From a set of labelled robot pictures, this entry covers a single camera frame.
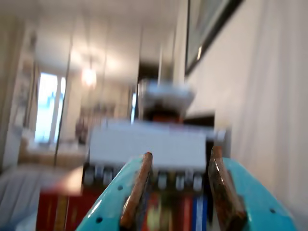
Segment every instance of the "framed picture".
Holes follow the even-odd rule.
[[[243,0],[188,0],[185,76]]]

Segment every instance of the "white wall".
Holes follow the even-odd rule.
[[[189,114],[214,109],[216,127],[232,129],[231,157],[302,227],[308,227],[307,11],[304,0],[244,1],[188,78],[197,90]],[[184,82],[185,14],[176,83]]]

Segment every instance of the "red book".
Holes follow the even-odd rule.
[[[191,231],[193,198],[153,193],[142,231]]]
[[[74,231],[78,227],[97,198],[95,195],[69,197],[65,231]]]
[[[53,231],[57,217],[58,195],[41,192],[37,215],[37,231]]]

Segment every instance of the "ceiling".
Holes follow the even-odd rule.
[[[136,82],[139,60],[172,59],[178,0],[0,0],[38,36],[35,57],[46,72],[90,65],[98,77]]]

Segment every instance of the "ceiling light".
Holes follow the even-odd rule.
[[[96,71],[93,69],[82,70],[82,82],[87,86],[96,85]]]

